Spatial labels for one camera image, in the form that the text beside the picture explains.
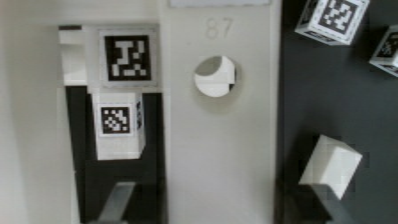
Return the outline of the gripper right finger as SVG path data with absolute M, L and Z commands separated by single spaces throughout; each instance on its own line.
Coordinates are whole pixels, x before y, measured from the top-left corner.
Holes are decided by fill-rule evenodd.
M 306 208 L 308 224 L 365 224 L 351 214 L 333 188 L 326 184 L 308 185 L 312 205 Z

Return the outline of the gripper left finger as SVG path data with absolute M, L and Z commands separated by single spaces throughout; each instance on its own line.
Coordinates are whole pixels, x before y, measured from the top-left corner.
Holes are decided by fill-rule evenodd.
M 100 217 L 90 224 L 129 224 L 123 219 L 132 194 L 136 189 L 134 182 L 118 182 L 111 191 Z

